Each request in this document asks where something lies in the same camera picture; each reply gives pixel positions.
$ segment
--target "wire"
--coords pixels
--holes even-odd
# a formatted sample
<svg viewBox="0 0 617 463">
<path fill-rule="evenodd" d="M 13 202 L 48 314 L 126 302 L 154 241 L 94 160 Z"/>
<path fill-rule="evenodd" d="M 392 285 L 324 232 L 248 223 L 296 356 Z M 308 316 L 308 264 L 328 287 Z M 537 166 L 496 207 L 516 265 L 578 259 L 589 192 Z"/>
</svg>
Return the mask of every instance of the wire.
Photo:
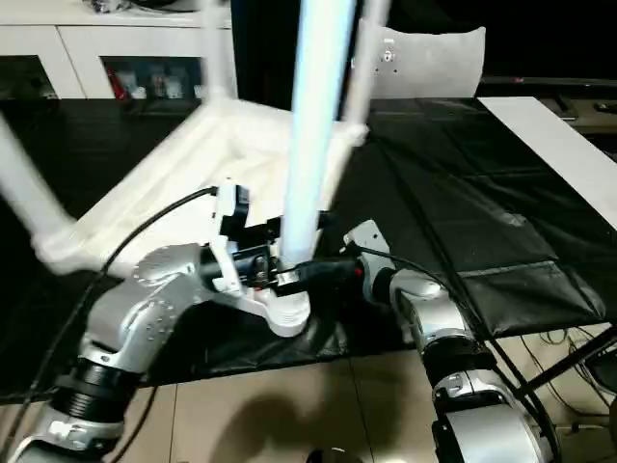
<svg viewBox="0 0 617 463">
<path fill-rule="evenodd" d="M 198 11 L 198 10 L 175 10 L 173 8 L 154 7 L 147 3 L 140 2 L 138 0 L 131 0 L 131 4 L 134 7 L 139 8 L 140 10 L 144 10 L 147 12 L 154 12 L 154 13 L 182 14 L 182 13 L 196 13 Z"/>
<path fill-rule="evenodd" d="M 128 246 L 128 244 L 133 239 L 135 239 L 135 237 L 137 237 L 140 233 L 142 233 L 144 230 L 150 227 L 154 222 L 166 216 L 173 210 L 176 210 L 179 207 L 187 203 L 190 203 L 191 201 L 197 198 L 200 198 L 202 196 L 216 195 L 217 192 L 218 192 L 218 188 L 216 186 L 210 186 L 210 187 L 198 190 L 188 196 L 185 196 L 184 198 L 181 198 L 180 200 L 175 201 L 174 203 L 169 204 L 167 207 L 163 208 L 162 210 L 158 211 L 156 214 L 151 216 L 149 219 L 147 219 L 142 225 L 137 227 L 130 235 L 128 235 L 124 239 L 124 241 L 118 246 L 118 248 L 116 248 L 116 250 L 111 254 L 111 256 L 105 261 L 105 263 L 103 264 L 101 269 L 98 271 L 98 273 L 94 276 L 94 278 L 92 279 L 88 287 L 86 287 L 86 290 L 83 292 L 79 301 L 77 302 L 77 304 L 75 304 L 72 311 L 68 315 L 68 318 L 65 321 L 65 324 L 62 326 L 62 328 L 60 329 L 60 331 L 58 332 L 54 340 L 51 342 L 51 345 L 45 352 L 43 360 L 39 365 L 37 373 L 35 374 L 35 378 L 32 380 L 32 383 L 30 384 L 30 387 L 28 391 L 26 392 L 24 401 L 22 402 L 17 414 L 15 415 L 15 418 L 13 419 L 11 430 L 7 434 L 7 438 L 2 447 L 2 451 L 0 452 L 0 462 L 6 461 L 8 459 L 8 453 L 11 449 L 11 445 L 13 444 L 17 431 L 21 427 L 21 424 L 26 415 L 26 412 L 28 411 L 28 407 L 32 403 L 32 400 L 35 394 L 37 393 L 41 380 L 44 378 L 44 375 L 47 373 L 47 369 L 49 367 L 49 364 L 51 363 L 51 360 L 56 354 L 56 350 L 60 346 L 60 343 L 62 342 L 63 338 L 67 335 L 68 329 L 73 325 L 73 323 L 77 319 L 77 316 L 84 310 L 84 308 L 86 307 L 86 303 L 88 302 L 88 299 L 90 298 L 90 295 L 92 294 L 94 289 L 98 286 L 98 284 L 102 281 L 102 279 L 105 278 L 110 267 L 112 266 L 116 258 L 120 255 L 120 253 L 124 250 L 124 248 L 126 248 L 126 246 Z"/>
<path fill-rule="evenodd" d="M 563 344 L 566 339 L 568 338 L 568 330 L 567 329 L 563 329 L 561 330 L 563 332 L 563 338 L 561 340 L 553 340 L 552 337 L 550 336 L 550 331 L 546 332 L 547 338 L 544 339 L 542 337 L 542 333 L 539 333 L 538 336 L 540 337 L 540 339 L 546 343 L 546 344 L 550 344 L 550 345 L 561 345 Z"/>
<path fill-rule="evenodd" d="M 347 247 L 349 249 L 358 250 L 361 253 L 372 254 L 374 256 L 379 256 L 381 258 L 391 259 L 391 260 L 394 260 L 395 262 L 400 262 L 400 263 L 404 263 L 406 265 L 409 265 L 414 270 L 417 270 L 420 273 L 424 273 L 424 274 L 428 275 L 433 280 L 435 280 L 437 283 L 439 283 L 441 286 L 443 286 L 446 289 L 450 290 L 448 285 L 446 283 L 444 283 L 442 281 L 442 279 L 437 276 L 437 274 L 435 274 L 434 272 L 431 272 L 430 270 L 427 270 L 422 265 L 420 265 L 419 263 L 415 263 L 412 260 L 405 259 L 405 258 L 400 258 L 399 256 L 394 256 L 394 255 L 389 254 L 389 253 L 384 253 L 383 251 L 377 251 L 376 249 L 364 248 L 363 246 L 358 246 L 358 245 L 356 245 L 354 243 L 348 244 Z"/>
<path fill-rule="evenodd" d="M 146 404 L 146 408 L 142 413 L 142 416 L 139 418 L 137 424 L 135 424 L 135 428 L 131 433 L 130 437 L 126 440 L 126 443 L 122 447 L 122 449 L 116 454 L 114 458 L 109 463 L 118 463 L 124 457 L 124 454 L 130 449 L 133 441 L 137 438 L 138 434 L 144 427 L 146 420 L 148 419 L 148 415 L 150 414 L 150 410 L 152 410 L 152 405 L 154 404 L 154 400 L 156 399 L 156 393 L 158 393 L 158 386 L 152 388 L 152 392 L 150 393 L 150 397 L 148 398 L 148 403 Z"/>
<path fill-rule="evenodd" d="M 519 338 L 521 338 L 521 342 L 523 343 L 524 349 L 527 351 L 527 353 L 529 354 L 529 357 L 531 357 L 531 360 L 533 361 L 533 363 L 535 364 L 535 366 L 537 368 L 539 368 L 542 372 L 544 372 L 544 367 L 542 366 L 542 364 L 540 363 L 540 361 L 538 360 L 538 358 L 535 356 L 535 354 L 531 351 L 531 349 L 529 348 L 529 346 L 527 345 L 527 343 L 525 342 L 523 336 L 519 336 Z M 582 418 L 607 418 L 608 415 L 607 414 L 598 414 L 598 413 L 588 413 L 588 412 L 582 412 L 580 410 L 578 410 L 576 407 L 570 405 L 564 398 L 563 396 L 561 396 L 561 394 L 555 389 L 555 387 L 553 386 L 553 384 L 551 382 L 549 382 L 547 384 L 547 386 L 549 386 L 550 388 L 550 392 L 552 393 L 552 395 L 559 401 L 561 402 L 561 404 L 566 407 L 568 410 L 570 410 L 572 413 L 574 413 L 575 415 L 582 417 Z"/>
<path fill-rule="evenodd" d="M 572 354 L 576 352 L 577 344 L 575 340 L 573 340 L 570 336 L 568 336 L 568 343 L 570 345 L 568 348 L 568 353 Z M 604 403 L 604 405 L 606 405 L 606 408 L 610 408 L 610 403 L 608 403 L 608 400 L 606 400 L 606 397 L 604 397 L 602 392 L 609 394 L 609 395 L 613 395 L 613 396 L 615 396 L 615 393 L 599 385 L 598 382 L 594 379 L 593 374 L 591 374 L 591 371 L 589 370 L 589 368 L 584 362 L 579 365 L 576 365 L 575 370 L 577 371 L 578 376 L 580 376 L 582 380 L 585 381 L 591 387 L 591 389 L 594 390 L 598 398 Z"/>
</svg>

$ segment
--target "table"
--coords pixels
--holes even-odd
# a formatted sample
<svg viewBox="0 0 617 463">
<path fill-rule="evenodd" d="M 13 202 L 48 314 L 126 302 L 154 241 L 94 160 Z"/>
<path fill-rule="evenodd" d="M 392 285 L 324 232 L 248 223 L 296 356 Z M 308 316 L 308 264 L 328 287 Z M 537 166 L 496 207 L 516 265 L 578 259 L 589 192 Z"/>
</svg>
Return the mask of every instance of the table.
<svg viewBox="0 0 617 463">
<path fill-rule="evenodd" d="M 153 101 L 0 104 L 68 212 L 99 200 L 195 108 Z M 441 237 L 483 321 L 496 337 L 617 318 L 617 232 L 487 107 L 472 99 L 375 102 L 371 136 L 347 166 L 336 220 L 318 253 L 374 219 L 401 257 L 442 272 L 417 205 Z M 44 348 L 90 277 L 50 274 L 4 204 L 6 285 L 0 310 L 0 401 L 19 401 Z M 105 282 L 111 287 L 115 282 Z M 313 293 L 305 332 L 273 335 L 255 316 L 205 304 L 186 314 L 148 376 L 149 384 L 283 368 L 411 348 L 410 322 L 342 288 Z M 56 356 L 66 368 L 81 319 Z M 45 396 L 53 374 L 45 382 Z"/>
</svg>

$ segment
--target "black cable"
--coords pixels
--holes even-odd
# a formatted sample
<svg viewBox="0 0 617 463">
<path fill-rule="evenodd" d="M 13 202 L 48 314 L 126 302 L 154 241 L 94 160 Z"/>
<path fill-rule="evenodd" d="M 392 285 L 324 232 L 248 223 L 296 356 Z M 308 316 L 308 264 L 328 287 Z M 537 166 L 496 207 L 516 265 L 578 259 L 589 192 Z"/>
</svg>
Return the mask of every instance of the black cable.
<svg viewBox="0 0 617 463">
<path fill-rule="evenodd" d="M 531 357 L 531 360 L 533 361 L 533 363 L 535 364 L 535 366 L 537 368 L 539 368 L 542 372 L 544 372 L 544 367 L 542 366 L 542 364 L 540 363 L 540 361 L 538 360 L 538 358 L 535 356 L 535 354 L 531 351 L 531 349 L 529 348 L 529 346 L 527 345 L 527 343 L 525 342 L 523 336 L 519 336 L 519 338 L 521 338 L 521 342 L 523 343 L 524 349 L 527 351 L 527 353 L 529 354 L 529 357 Z M 570 405 L 564 398 L 563 396 L 555 389 L 555 387 L 553 386 L 553 384 L 551 382 L 548 383 L 549 388 L 552 391 L 553 396 L 559 401 L 561 402 L 561 404 L 566 407 L 568 410 L 570 410 L 572 413 L 574 413 L 575 415 L 582 417 L 582 418 L 607 418 L 608 415 L 607 414 L 601 414 L 601 413 L 588 413 L 588 412 L 582 412 L 580 410 L 578 410 L 576 407 Z"/>
<path fill-rule="evenodd" d="M 549 344 L 549 345 L 561 345 L 561 344 L 563 344 L 563 343 L 567 340 L 567 338 L 568 338 L 568 330 L 564 328 L 564 329 L 563 329 L 563 330 L 561 330 L 561 331 L 563 332 L 563 338 L 562 338 L 561 340 L 553 340 L 553 338 L 552 338 L 552 337 L 551 337 L 551 335 L 550 335 L 550 331 L 547 331 L 547 332 L 546 332 L 546 335 L 547 335 L 547 338 L 546 338 L 546 339 L 544 339 L 544 338 L 543 338 L 543 336 L 542 336 L 542 335 L 543 335 L 543 333 L 538 333 L 538 336 L 539 336 L 539 337 L 540 337 L 540 339 L 541 339 L 544 343 L 546 343 L 546 344 Z"/>
<path fill-rule="evenodd" d="M 422 265 L 420 265 L 419 263 L 415 263 L 412 260 L 405 259 L 405 258 L 400 258 L 399 256 L 394 256 L 394 255 L 389 254 L 389 253 L 384 253 L 383 251 L 377 251 L 376 249 L 364 248 L 363 246 L 358 246 L 357 244 L 354 244 L 354 243 L 348 244 L 347 248 L 350 249 L 350 250 L 354 250 L 354 251 L 357 250 L 357 251 L 360 251 L 361 253 L 372 254 L 374 256 L 379 256 L 381 258 L 386 258 L 386 259 L 394 260 L 395 262 L 400 262 L 400 263 L 404 263 L 406 265 L 409 265 L 414 270 L 416 270 L 416 271 L 418 271 L 420 273 L 424 273 L 424 274 L 428 275 L 433 280 L 435 280 L 435 282 L 437 282 L 441 286 L 445 287 L 448 291 L 451 290 L 451 288 L 448 287 L 448 285 L 446 283 L 444 283 L 442 281 L 442 279 L 440 277 L 438 277 L 435 272 L 431 272 L 430 270 L 427 270 Z"/>
<path fill-rule="evenodd" d="M 404 199 L 407 200 L 408 206 L 411 208 L 412 213 L 414 214 L 418 224 L 420 225 L 422 233 L 424 234 L 427 241 L 429 242 L 429 245 L 431 246 L 433 253 L 440 260 L 447 279 L 450 282 L 452 282 L 452 284 L 454 284 L 456 288 L 456 293 L 451 294 L 451 297 L 453 298 L 454 302 L 459 304 L 462 309 L 466 310 L 468 315 L 474 318 L 475 320 L 474 328 L 479 332 L 482 338 L 484 338 L 485 340 L 488 340 L 488 342 L 493 346 L 493 349 L 497 352 L 499 357 L 501 357 L 501 359 L 506 364 L 506 366 L 508 366 L 508 368 L 510 369 L 510 371 L 512 372 L 516 380 L 521 385 L 521 387 L 526 385 L 527 381 L 524 378 L 524 376 L 521 374 L 521 372 L 519 371 L 515 363 L 512 361 L 512 359 L 510 359 L 510 357 L 505 352 L 503 347 L 501 347 L 501 345 L 495 340 L 495 337 L 492 335 L 491 331 L 484 323 L 482 317 L 480 316 L 480 312 L 473 301 L 473 298 L 469 294 L 467 287 L 465 286 L 465 283 L 463 282 L 463 279 L 456 271 L 456 268 L 454 267 L 454 264 L 452 263 L 452 260 L 444 244 L 442 243 L 442 240 L 440 239 L 437 231 L 435 230 L 431 222 L 428 220 L 428 217 L 422 205 L 417 200 L 413 192 L 409 189 L 409 187 L 407 187 L 407 185 L 404 183 L 404 180 L 400 177 L 400 174 L 396 170 L 396 167 L 393 165 L 393 161 L 389 158 L 389 155 L 386 152 L 386 149 L 382 146 L 382 143 L 379 137 L 375 136 L 374 131 L 372 130 L 368 122 L 367 122 L 367 125 L 370 130 L 370 140 L 375 142 L 375 145 L 378 147 L 378 149 L 384 156 L 386 162 L 389 164 L 389 168 L 391 172 L 393 173 L 394 179 L 397 182 L 397 184 L 398 185 L 403 184 L 405 186 L 404 193 L 406 194 L 405 194 Z M 530 391 L 529 393 L 527 393 L 529 400 L 533 404 L 533 408 L 535 408 L 535 411 L 533 411 L 533 409 L 529 406 L 528 402 L 524 400 L 521 395 L 516 394 L 516 390 L 513 390 L 513 393 L 522 402 L 523 406 L 525 407 L 525 409 L 527 409 L 527 412 L 530 415 L 533 416 L 534 413 L 536 413 L 536 416 L 538 418 L 537 422 L 540 425 L 540 427 L 543 429 L 547 438 L 549 439 L 550 449 L 552 450 L 552 453 L 553 453 L 553 462 L 561 463 L 562 452 L 561 452 L 561 446 L 559 444 L 559 438 L 555 431 L 552 420 L 550 419 L 549 413 L 547 412 L 546 408 L 542 404 L 542 401 L 538 398 L 538 396 L 535 394 L 534 391 Z"/>
<path fill-rule="evenodd" d="M 130 0 L 130 2 L 132 5 L 134 5 L 135 7 L 141 10 L 152 11 L 156 13 L 182 14 L 182 13 L 196 13 L 199 11 L 199 10 L 175 10 L 173 8 L 155 7 L 155 6 L 149 5 L 148 3 L 140 2 L 139 0 Z"/>
<path fill-rule="evenodd" d="M 135 229 L 130 235 L 128 235 L 124 239 L 124 241 L 120 244 L 120 246 L 118 246 L 118 248 L 116 248 L 116 250 L 111 254 L 111 256 L 105 261 L 105 263 L 103 264 L 101 269 L 98 271 L 98 273 L 94 276 L 93 280 L 90 282 L 88 287 L 86 287 L 86 290 L 82 294 L 81 298 L 79 299 L 75 307 L 73 307 L 67 320 L 65 321 L 65 324 L 62 326 L 62 328 L 56 335 L 56 338 L 54 338 L 54 340 L 51 342 L 51 345 L 46 350 L 43 360 L 39 365 L 39 369 L 37 370 L 37 373 L 35 374 L 35 378 L 32 380 L 32 383 L 30 384 L 30 388 L 26 392 L 24 401 L 19 407 L 19 411 L 17 412 L 17 415 L 15 416 L 13 420 L 11 430 L 7 434 L 7 439 L 5 440 L 2 451 L 0 452 L 0 462 L 6 461 L 8 459 L 8 453 L 10 451 L 11 445 L 13 444 L 17 431 L 21 427 L 21 423 L 23 422 L 26 412 L 28 411 L 28 407 L 32 403 L 32 399 L 34 398 L 37 392 L 37 389 L 39 388 L 40 381 L 43 379 L 44 375 L 47 373 L 47 369 L 49 367 L 49 364 L 51 363 L 51 360 L 56 354 L 56 350 L 58 349 L 65 335 L 67 334 L 68 329 L 75 322 L 77 316 L 86 307 L 86 303 L 88 302 L 88 299 L 90 298 L 90 295 L 92 294 L 94 289 L 98 286 L 98 284 L 102 281 L 102 279 L 105 278 L 105 276 L 107 275 L 107 272 L 109 271 L 109 268 L 112 266 L 112 263 L 114 263 L 114 260 L 116 260 L 116 258 L 120 255 L 120 253 L 124 250 L 124 248 L 126 248 L 126 246 L 128 246 L 128 244 L 133 239 L 135 239 L 136 236 L 142 233 L 145 229 L 147 229 L 157 220 L 161 219 L 162 217 L 166 216 L 173 210 L 176 210 L 177 208 L 187 203 L 190 203 L 191 201 L 197 198 L 200 198 L 205 195 L 216 195 L 217 192 L 218 192 L 218 188 L 216 186 L 210 186 L 210 187 L 198 190 L 195 193 L 192 193 L 188 196 L 185 196 L 184 198 L 177 200 L 174 203 L 171 203 L 170 205 L 163 208 L 162 210 L 154 214 L 152 217 L 147 219 L 142 225 L 137 227 L 137 229 Z"/>
<path fill-rule="evenodd" d="M 156 393 L 158 393 L 158 386 L 152 388 L 152 392 L 150 393 L 150 397 L 148 398 L 148 403 L 146 404 L 146 408 L 142 413 L 142 416 L 139 418 L 137 424 L 135 424 L 135 428 L 131 433 L 130 437 L 126 440 L 126 443 L 122 447 L 122 449 L 116 454 L 116 456 L 109 463 L 118 463 L 124 457 L 124 454 L 130 449 L 133 441 L 137 438 L 137 435 L 144 427 L 146 420 L 148 419 L 148 415 L 150 414 L 150 410 L 152 410 L 152 405 L 154 404 L 154 400 L 156 399 Z"/>
<path fill-rule="evenodd" d="M 568 353 L 572 354 L 572 353 L 576 352 L 577 351 L 577 344 L 570 336 L 568 336 L 568 343 L 570 344 L 570 346 L 568 348 Z M 612 391 L 605 391 L 604 388 L 599 387 L 596 384 L 596 381 L 595 381 L 593 375 L 591 374 L 591 371 L 589 371 L 589 368 L 587 368 L 587 365 L 584 362 L 581 363 L 580 365 L 576 365 L 575 366 L 575 370 L 578 373 L 578 376 L 580 376 L 580 378 L 584 382 L 586 382 L 589 385 L 589 387 L 591 387 L 591 389 L 594 391 L 594 393 L 596 393 L 598 398 L 604 403 L 604 405 L 606 405 L 606 408 L 610 408 L 610 403 L 608 403 L 608 400 L 606 399 L 606 397 L 604 397 L 604 395 L 602 394 L 601 390 L 603 390 L 607 394 L 613 395 L 613 396 L 615 396 L 615 393 L 613 393 Z"/>
</svg>

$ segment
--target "dark background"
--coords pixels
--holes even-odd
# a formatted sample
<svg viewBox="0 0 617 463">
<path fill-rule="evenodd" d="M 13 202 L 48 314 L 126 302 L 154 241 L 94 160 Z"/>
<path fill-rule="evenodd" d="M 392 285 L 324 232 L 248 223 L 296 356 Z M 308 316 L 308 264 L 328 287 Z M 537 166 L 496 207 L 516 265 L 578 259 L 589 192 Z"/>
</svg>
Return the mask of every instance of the dark background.
<svg viewBox="0 0 617 463">
<path fill-rule="evenodd" d="M 232 0 L 231 11 L 240 97 L 289 109 L 300 0 Z M 617 79 L 616 17 L 612 0 L 392 0 L 388 27 L 426 34 L 486 27 L 486 77 Z"/>
</svg>

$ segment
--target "white cabinet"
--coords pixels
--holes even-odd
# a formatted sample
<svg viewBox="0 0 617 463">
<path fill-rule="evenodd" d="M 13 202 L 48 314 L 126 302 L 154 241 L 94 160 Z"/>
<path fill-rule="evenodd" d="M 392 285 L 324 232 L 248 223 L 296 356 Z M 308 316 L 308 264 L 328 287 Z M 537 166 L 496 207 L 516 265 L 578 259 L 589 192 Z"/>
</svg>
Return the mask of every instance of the white cabinet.
<svg viewBox="0 0 617 463">
<path fill-rule="evenodd" d="M 113 98 L 119 96 L 119 87 L 127 86 L 129 92 L 138 89 L 140 97 L 196 97 L 204 40 L 200 28 L 59 26 L 58 30 L 87 98 Z M 235 95 L 231 29 L 219 32 L 228 89 Z"/>
<path fill-rule="evenodd" d="M 54 26 L 0 26 L 0 98 L 83 98 Z"/>
</svg>

